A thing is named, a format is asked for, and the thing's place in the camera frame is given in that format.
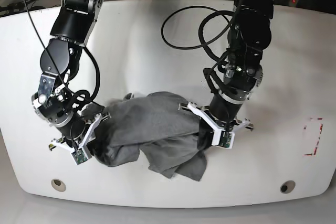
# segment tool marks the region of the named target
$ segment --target gray cloth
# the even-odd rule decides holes
[[[179,103],[187,101],[168,92],[114,102],[106,107],[111,118],[96,128],[97,138],[88,147],[98,161],[110,167],[138,160],[141,150],[150,170],[167,178],[178,173],[200,181],[206,158],[197,149],[199,118],[178,110]],[[90,106],[83,115],[95,109]]]

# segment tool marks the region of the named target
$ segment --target round hole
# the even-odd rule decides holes
[[[57,179],[54,180],[54,183],[55,183],[56,186],[60,186],[61,185],[61,181],[59,181]]]
[[[66,190],[66,186],[65,184],[60,181],[59,179],[53,179],[51,181],[51,186],[56,190],[56,191],[60,191],[63,192]]]
[[[289,194],[294,190],[294,188],[295,188],[295,182],[293,180],[290,180],[283,183],[283,185],[280,187],[280,191],[283,194]]]
[[[288,190],[288,186],[282,186],[281,187],[281,192],[285,193]]]
[[[58,118],[61,118],[64,115],[64,111],[62,110],[62,111],[58,112],[56,115],[57,115]]]

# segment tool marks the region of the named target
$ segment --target white table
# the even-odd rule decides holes
[[[213,62],[202,49],[174,50],[160,37],[167,15],[200,4],[232,8],[232,2],[206,0],[104,3],[88,45],[101,69],[97,101],[106,103],[127,92],[164,90],[208,104],[212,95],[202,69]],[[167,24],[168,39],[183,46],[198,43],[198,25],[208,13],[188,10],[176,16]],[[45,43],[57,15],[57,8],[33,13]],[[221,18],[209,23],[206,39],[224,25]],[[323,193],[330,183],[336,168],[336,18],[332,15],[275,8],[272,43],[261,62],[263,83],[238,114],[251,119],[256,129],[237,134],[232,150],[208,150],[208,167],[200,183],[183,176],[168,180],[151,172],[142,154],[135,163],[108,168],[95,159],[75,166],[64,150],[51,153],[47,146],[60,133],[37,117],[30,105],[41,73],[41,45],[26,14],[2,18],[0,27],[0,127],[18,182],[28,193],[108,205],[197,208],[310,197]],[[226,47],[225,36],[212,45],[218,55]],[[85,56],[80,64],[71,87],[92,91],[93,66]],[[320,123],[317,154],[305,156],[315,149]],[[311,134],[304,134],[305,125]],[[65,182],[64,193],[52,188],[54,178]],[[282,194],[280,186],[288,180],[294,180],[296,187]]]

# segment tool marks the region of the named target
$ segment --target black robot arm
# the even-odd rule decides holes
[[[86,43],[98,20],[102,3],[103,0],[62,0],[60,13],[50,32],[52,39],[40,59],[42,74],[38,91],[32,97],[35,112],[62,133],[62,138],[56,140],[50,149],[65,146],[61,144],[66,142],[67,147],[72,148],[77,164],[90,158],[87,150],[81,150],[81,147],[85,148],[82,143],[94,137],[90,125],[103,118],[102,115],[99,119],[92,115],[92,118],[84,120],[78,114],[94,100],[99,90],[99,68]],[[73,93],[68,88],[69,81],[78,73],[83,49],[97,72],[92,94],[86,90]]]
[[[188,104],[186,109],[200,115],[198,147],[217,145],[232,148],[238,129],[253,130],[249,120],[237,120],[237,113],[250,98],[254,89],[260,86],[263,69],[260,61],[263,50],[271,42],[270,20],[273,18],[273,0],[235,0],[236,13],[228,33],[229,47],[219,58],[205,45],[206,53],[215,61],[212,68],[205,68],[203,74],[214,97],[209,106],[197,108]],[[198,32],[202,44],[205,43],[205,24],[221,15],[232,15],[228,11],[210,14],[200,25]],[[221,79],[216,71],[224,74]]]

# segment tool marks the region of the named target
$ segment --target metal bracket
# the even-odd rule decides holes
[[[103,4],[104,0],[94,0],[94,7],[93,7],[93,11],[95,12],[95,17],[93,18],[93,22],[90,26],[90,29],[88,31],[88,34],[86,35],[85,38],[85,42],[83,43],[84,46],[86,46],[86,44],[88,43],[89,37],[93,31],[94,26],[96,25],[97,21],[98,21],[98,15],[99,12],[101,10],[101,6]]]
[[[56,81],[56,75],[50,73],[42,73],[40,77],[40,85],[38,87],[37,95],[40,104],[44,104],[48,101],[52,94],[54,84]]]
[[[52,151],[55,147],[63,148],[71,153],[73,160],[75,161],[76,165],[80,165],[90,158],[92,158],[90,151],[87,148],[87,144],[96,138],[94,130],[98,127],[100,122],[104,119],[109,117],[109,115],[104,116],[99,113],[94,117],[94,122],[88,128],[82,142],[79,144],[78,150],[76,151],[74,148],[69,147],[67,144],[64,144],[64,138],[60,138],[58,140],[52,140],[51,144],[49,145],[49,149]]]
[[[225,149],[232,149],[237,131],[244,129],[244,128],[248,128],[250,130],[253,129],[253,125],[251,124],[250,120],[247,120],[247,119],[243,120],[238,125],[235,125],[233,130],[229,132],[227,144],[224,147],[223,145],[220,145],[220,140],[225,135],[225,129],[223,127],[218,126],[218,124],[207,113],[205,113],[205,111],[203,111],[202,109],[199,109],[195,103],[192,103],[192,102],[188,103],[187,108],[191,112],[193,112],[195,115],[198,115],[199,117],[201,117],[213,129],[214,136],[212,138],[212,143],[211,143],[212,146],[218,146],[218,147],[222,147]]]

